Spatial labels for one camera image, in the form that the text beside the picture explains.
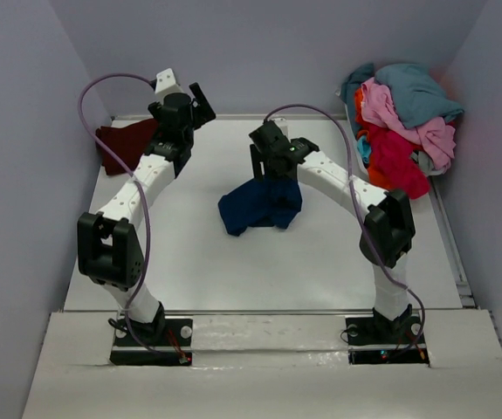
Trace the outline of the navy blue t shirt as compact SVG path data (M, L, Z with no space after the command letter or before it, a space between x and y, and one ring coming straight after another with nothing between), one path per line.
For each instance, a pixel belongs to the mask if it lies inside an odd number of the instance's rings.
M286 230L302 209L299 184L293 179L251 179L220 198L217 207L228 235L248 228Z

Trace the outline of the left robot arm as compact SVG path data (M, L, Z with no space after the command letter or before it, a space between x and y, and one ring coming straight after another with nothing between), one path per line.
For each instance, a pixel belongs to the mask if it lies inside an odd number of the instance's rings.
M174 181L192 156L195 131L216 114L198 83L184 93L153 84L159 101L148 110L158 123L148 146L116 195L77 223L79 272L102 286L124 314L121 327L144 344L159 342L166 328L164 307L145 285L149 246L137 229L148 226L157 196Z

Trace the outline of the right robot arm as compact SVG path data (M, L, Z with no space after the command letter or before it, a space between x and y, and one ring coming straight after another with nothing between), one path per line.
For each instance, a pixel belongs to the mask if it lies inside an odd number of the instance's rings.
M400 337L412 315L407 285L407 254L416 234L409 198L350 174L316 144L288 139L269 120L250 133L253 174L259 180L295 180L316 189L355 215L361 227L360 250L373 268L375 303L365 326L352 336L374 342Z

